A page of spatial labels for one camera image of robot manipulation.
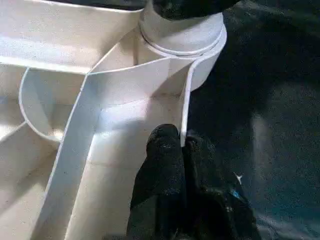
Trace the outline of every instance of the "white molded plastic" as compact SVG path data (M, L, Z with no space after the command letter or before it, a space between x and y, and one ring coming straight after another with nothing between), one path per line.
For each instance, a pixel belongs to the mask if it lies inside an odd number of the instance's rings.
M219 35L174 52L145 40L141 11L44 0L0 9L0 239L124 235L149 134L172 123L185 143L190 92L226 43L221 16Z
M149 1L140 19L144 38L156 49L176 56L198 56L212 49L223 34L222 13L183 20L158 15Z

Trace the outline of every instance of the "white cylinder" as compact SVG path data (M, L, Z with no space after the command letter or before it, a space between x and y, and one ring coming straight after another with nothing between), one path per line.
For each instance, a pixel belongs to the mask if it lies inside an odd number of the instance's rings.
M140 19L143 37L156 49L176 55L201 55L212 49L223 34L223 14L183 20L168 20L148 1Z

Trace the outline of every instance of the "gloved hand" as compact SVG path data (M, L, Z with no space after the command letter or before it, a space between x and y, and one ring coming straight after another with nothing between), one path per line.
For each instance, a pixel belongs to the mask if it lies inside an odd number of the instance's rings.
M210 140L189 132L181 149L176 127L158 126L135 178L127 235L138 239L260 240L237 176Z

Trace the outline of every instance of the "white compartment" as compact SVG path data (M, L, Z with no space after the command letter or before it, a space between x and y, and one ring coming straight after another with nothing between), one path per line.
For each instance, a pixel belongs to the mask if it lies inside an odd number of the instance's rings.
M19 102L26 121L41 137L58 146L84 75L28 69Z
M0 9L0 62L73 73L89 72L141 12L45 0L1 0Z
M55 156L26 123L0 141L0 239L29 239Z
M164 58L87 76L58 152L35 239L95 240L126 233L134 179L150 133L164 123L185 128L189 68L176 64Z
M24 122L18 93L26 68L0 63L0 141Z
M127 33L105 56L92 68L91 73L133 67L148 63L164 56L150 46L137 27Z

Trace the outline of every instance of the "dark background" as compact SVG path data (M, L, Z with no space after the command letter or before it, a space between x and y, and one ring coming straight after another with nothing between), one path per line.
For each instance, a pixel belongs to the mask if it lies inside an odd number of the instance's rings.
M141 0L61 0L138 9ZM320 239L320 1L244 0L188 128L238 175L263 239Z

